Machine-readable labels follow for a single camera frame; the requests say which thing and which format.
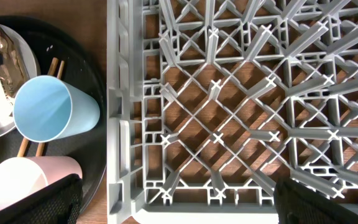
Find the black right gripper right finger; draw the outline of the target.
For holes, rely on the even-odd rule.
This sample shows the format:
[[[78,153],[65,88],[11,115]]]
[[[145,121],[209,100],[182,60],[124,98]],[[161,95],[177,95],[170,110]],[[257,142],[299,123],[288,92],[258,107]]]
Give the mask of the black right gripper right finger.
[[[279,179],[273,192],[279,224],[353,224],[358,214],[290,179]]]

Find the gold foil snack wrapper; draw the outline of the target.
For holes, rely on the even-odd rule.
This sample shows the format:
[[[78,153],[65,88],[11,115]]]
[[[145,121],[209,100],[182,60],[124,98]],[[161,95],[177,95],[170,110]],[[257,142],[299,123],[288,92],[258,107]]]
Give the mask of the gold foil snack wrapper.
[[[19,48],[0,26],[0,82],[10,104],[14,104],[17,92],[28,80]]]

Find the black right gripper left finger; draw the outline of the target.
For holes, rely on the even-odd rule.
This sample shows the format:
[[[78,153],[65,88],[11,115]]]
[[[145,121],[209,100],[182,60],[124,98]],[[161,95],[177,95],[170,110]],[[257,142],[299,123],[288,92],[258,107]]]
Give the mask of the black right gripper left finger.
[[[70,174],[0,210],[0,223],[76,223],[82,186],[79,175]]]

